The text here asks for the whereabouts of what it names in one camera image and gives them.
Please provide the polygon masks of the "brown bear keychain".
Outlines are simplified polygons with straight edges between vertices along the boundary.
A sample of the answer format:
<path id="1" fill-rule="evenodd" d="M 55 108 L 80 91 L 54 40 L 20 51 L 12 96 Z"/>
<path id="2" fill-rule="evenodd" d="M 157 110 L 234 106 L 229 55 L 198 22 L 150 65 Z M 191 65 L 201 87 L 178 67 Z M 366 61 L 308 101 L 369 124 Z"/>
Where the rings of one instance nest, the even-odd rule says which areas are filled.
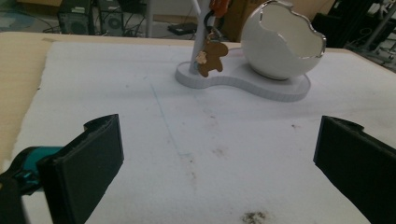
<path id="1" fill-rule="evenodd" d="M 228 47 L 219 41 L 214 31 L 211 31 L 205 38 L 204 47 L 195 56 L 198 73 L 202 77 L 208 77 L 212 70 L 221 72 L 223 70 L 221 58 L 228 52 Z"/>

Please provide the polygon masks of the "flat black device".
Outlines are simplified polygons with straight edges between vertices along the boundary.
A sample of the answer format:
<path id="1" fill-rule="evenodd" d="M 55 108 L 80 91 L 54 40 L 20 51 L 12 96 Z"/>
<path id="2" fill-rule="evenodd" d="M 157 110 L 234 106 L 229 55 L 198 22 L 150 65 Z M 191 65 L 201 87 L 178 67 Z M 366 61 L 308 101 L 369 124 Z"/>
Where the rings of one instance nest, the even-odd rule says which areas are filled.
<path id="1" fill-rule="evenodd" d="M 174 35 L 188 35 L 196 32 L 197 25 L 193 22 L 180 23 L 176 25 L 169 25 L 167 30 Z"/>

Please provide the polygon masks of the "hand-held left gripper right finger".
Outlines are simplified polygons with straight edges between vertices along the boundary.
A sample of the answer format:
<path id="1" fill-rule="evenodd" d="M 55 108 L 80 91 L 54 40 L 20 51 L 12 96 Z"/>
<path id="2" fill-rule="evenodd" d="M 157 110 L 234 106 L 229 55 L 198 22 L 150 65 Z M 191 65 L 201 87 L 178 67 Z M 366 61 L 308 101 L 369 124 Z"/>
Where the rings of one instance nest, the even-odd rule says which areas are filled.
<path id="1" fill-rule="evenodd" d="M 396 149 L 352 121 L 321 118 L 314 163 L 371 224 L 396 224 Z"/>

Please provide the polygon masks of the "white eggshell-shaped bowl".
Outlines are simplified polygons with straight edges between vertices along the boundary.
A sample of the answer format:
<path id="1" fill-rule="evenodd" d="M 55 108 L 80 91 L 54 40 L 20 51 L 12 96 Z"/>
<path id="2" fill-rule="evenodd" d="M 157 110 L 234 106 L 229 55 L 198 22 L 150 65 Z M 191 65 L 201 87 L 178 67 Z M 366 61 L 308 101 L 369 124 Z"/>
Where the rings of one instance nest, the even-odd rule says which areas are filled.
<path id="1" fill-rule="evenodd" d="M 320 61 L 326 37 L 283 0 L 268 0 L 247 18 L 241 47 L 251 68 L 272 79 L 306 74 Z"/>

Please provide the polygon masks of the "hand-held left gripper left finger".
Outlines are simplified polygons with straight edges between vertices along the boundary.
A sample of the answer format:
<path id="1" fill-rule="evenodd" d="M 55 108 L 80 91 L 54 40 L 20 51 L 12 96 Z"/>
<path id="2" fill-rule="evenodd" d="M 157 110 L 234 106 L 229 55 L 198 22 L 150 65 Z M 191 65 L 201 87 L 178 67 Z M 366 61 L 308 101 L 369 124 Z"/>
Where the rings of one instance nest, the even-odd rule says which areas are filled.
<path id="1" fill-rule="evenodd" d="M 123 164 L 117 114 L 91 120 L 84 132 L 36 166 L 54 224 L 84 224 Z"/>

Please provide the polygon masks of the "brown cardboard box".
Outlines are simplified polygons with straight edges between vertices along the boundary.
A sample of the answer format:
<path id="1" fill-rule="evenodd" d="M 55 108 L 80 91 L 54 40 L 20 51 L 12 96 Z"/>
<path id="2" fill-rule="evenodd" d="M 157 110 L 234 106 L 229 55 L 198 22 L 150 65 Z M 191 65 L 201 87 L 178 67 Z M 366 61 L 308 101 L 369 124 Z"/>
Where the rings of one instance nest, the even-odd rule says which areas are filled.
<path id="1" fill-rule="evenodd" d="M 221 32 L 232 42 L 239 42 L 248 16 L 265 0 L 231 0 L 223 17 Z"/>

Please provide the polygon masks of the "white foam mat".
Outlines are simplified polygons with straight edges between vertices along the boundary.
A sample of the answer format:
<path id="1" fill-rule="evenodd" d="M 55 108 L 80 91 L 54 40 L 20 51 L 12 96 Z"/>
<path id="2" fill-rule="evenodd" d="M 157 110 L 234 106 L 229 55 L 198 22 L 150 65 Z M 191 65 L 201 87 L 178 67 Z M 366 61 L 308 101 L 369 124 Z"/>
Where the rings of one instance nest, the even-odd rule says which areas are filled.
<path id="1" fill-rule="evenodd" d="M 368 224 L 314 164 L 323 116 L 396 147 L 396 74 L 329 52 L 301 101 L 176 81 L 187 47 L 53 43 L 16 149 L 62 146 L 118 114 L 124 162 L 87 224 Z"/>

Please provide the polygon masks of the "white key holder stand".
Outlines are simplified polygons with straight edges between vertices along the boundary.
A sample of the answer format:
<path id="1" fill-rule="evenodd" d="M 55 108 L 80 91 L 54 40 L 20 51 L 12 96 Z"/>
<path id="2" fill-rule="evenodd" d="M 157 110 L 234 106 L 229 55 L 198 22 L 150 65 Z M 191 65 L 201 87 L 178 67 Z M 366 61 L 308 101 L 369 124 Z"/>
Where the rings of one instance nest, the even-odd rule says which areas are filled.
<path id="1" fill-rule="evenodd" d="M 214 23 L 213 19 L 205 22 L 209 13 L 211 0 L 203 0 L 198 19 L 197 37 L 194 40 L 191 60 L 177 66 L 176 80 L 189 88 L 205 89 L 217 85 L 232 86 L 250 92 L 262 98 L 279 102 L 296 102 L 305 98 L 311 83 L 307 75 L 287 80 L 273 80 L 262 77 L 250 69 L 240 48 L 230 49 L 229 55 L 221 61 L 224 66 L 222 72 L 211 71 L 209 77 L 202 77 L 197 70 L 198 63 L 194 57 L 204 49 L 208 36 L 206 27 Z"/>

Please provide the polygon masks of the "black computer tower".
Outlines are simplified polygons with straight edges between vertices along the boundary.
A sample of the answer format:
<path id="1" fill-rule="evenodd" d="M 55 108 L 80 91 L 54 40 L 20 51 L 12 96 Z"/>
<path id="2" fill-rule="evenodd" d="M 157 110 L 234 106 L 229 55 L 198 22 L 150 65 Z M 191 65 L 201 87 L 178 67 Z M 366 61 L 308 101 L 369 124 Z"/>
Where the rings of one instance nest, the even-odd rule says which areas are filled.
<path id="1" fill-rule="evenodd" d="M 118 0 L 97 0 L 100 33 L 122 36 L 124 33 L 123 12 Z"/>
<path id="2" fill-rule="evenodd" d="M 94 34 L 92 0 L 63 0 L 57 16 L 63 34 Z"/>

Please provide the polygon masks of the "metal stand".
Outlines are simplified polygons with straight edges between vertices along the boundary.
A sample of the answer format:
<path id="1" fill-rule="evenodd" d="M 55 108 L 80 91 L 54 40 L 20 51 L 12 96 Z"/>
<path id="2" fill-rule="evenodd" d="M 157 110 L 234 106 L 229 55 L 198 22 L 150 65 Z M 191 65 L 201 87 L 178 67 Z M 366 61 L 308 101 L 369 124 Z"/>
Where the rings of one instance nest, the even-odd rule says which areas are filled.
<path id="1" fill-rule="evenodd" d="M 379 24 L 370 34 L 364 36 L 367 37 L 365 41 L 362 41 L 362 38 L 355 40 L 351 45 L 353 50 L 365 58 L 376 58 L 383 63 L 391 62 L 396 55 L 396 42 L 391 48 L 383 48 L 379 44 L 389 35 L 387 32 L 389 23 L 391 23 L 392 29 L 396 28 L 396 19 L 392 18 L 395 12 L 396 0 L 383 0 L 376 12 Z"/>

